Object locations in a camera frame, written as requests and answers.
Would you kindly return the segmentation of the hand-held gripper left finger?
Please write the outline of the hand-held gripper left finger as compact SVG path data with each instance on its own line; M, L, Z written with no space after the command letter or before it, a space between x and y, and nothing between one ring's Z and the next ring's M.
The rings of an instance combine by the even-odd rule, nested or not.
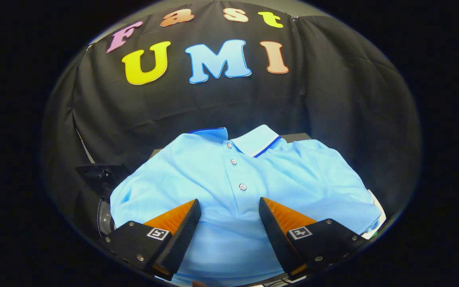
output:
M101 245L132 269L171 281L201 215L199 200L194 199L145 223L129 220L104 236Z

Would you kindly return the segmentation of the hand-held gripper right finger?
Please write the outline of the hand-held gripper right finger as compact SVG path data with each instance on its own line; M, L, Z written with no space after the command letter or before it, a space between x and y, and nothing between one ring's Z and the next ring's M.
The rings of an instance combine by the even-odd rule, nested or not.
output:
M265 197L260 198L259 215L290 280L322 274L357 254L368 242L332 218L317 221Z

